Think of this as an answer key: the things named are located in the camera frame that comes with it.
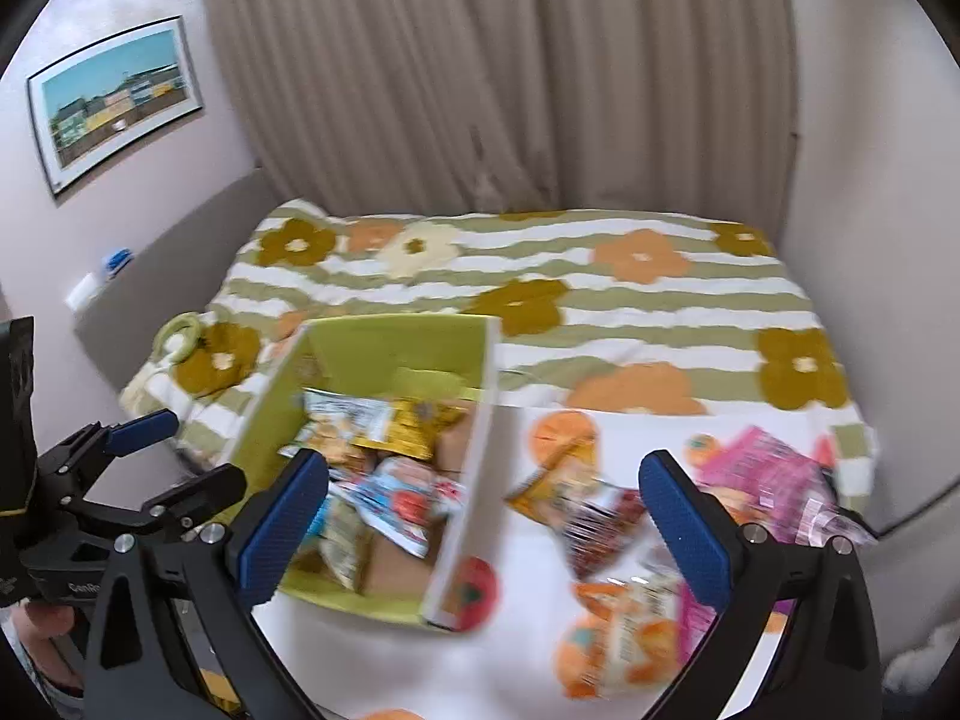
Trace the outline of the person's hand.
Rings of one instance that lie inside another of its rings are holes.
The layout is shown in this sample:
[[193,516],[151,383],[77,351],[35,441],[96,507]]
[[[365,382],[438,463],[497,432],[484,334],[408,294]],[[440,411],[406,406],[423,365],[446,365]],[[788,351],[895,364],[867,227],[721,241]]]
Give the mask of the person's hand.
[[82,689],[83,678],[55,647],[55,639],[70,634],[75,626],[75,611],[70,606],[31,601],[16,606],[11,621],[23,649],[44,678],[59,688]]

